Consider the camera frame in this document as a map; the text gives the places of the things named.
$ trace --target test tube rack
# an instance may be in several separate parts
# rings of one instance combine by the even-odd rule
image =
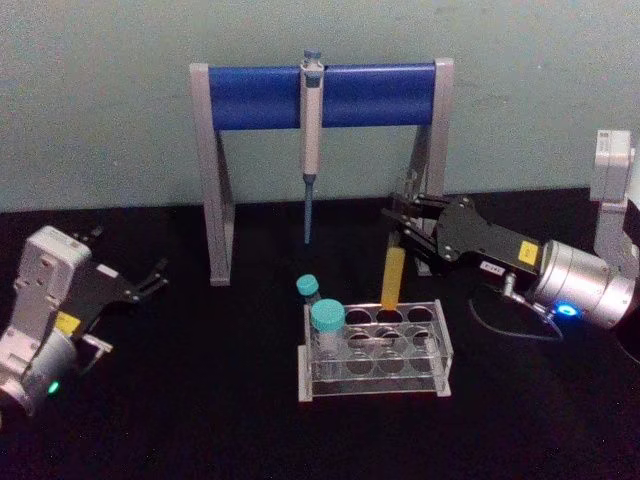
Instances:
[[[453,347],[439,300],[346,305],[346,325],[337,351],[327,357],[304,306],[305,344],[298,346],[298,400],[315,397],[398,392],[451,395]]]

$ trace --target pipette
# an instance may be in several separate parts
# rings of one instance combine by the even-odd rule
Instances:
[[[311,209],[313,183],[320,167],[320,135],[322,133],[322,94],[324,66],[320,52],[305,50],[300,64],[300,129],[302,133],[300,164],[305,185],[304,243],[311,241]]]

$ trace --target yellow warning label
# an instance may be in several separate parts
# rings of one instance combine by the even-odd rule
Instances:
[[[62,333],[67,335],[73,335],[73,332],[80,325],[80,320],[76,317],[69,315],[68,313],[58,312],[56,317],[56,328]]]
[[[518,254],[518,260],[529,265],[536,264],[536,258],[538,257],[538,246],[535,243],[527,242],[526,240],[520,245],[520,253]]]

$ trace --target yellow liquid tube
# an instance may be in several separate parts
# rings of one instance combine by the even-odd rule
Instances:
[[[382,278],[382,295],[380,303],[382,310],[395,310],[400,297],[402,270],[404,268],[404,248],[389,246],[387,258],[384,262],[384,277]]]

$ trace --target blue led light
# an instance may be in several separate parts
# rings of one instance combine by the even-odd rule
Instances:
[[[556,307],[556,311],[562,315],[566,315],[567,317],[573,317],[577,315],[579,312],[575,307],[567,303],[562,303]]]

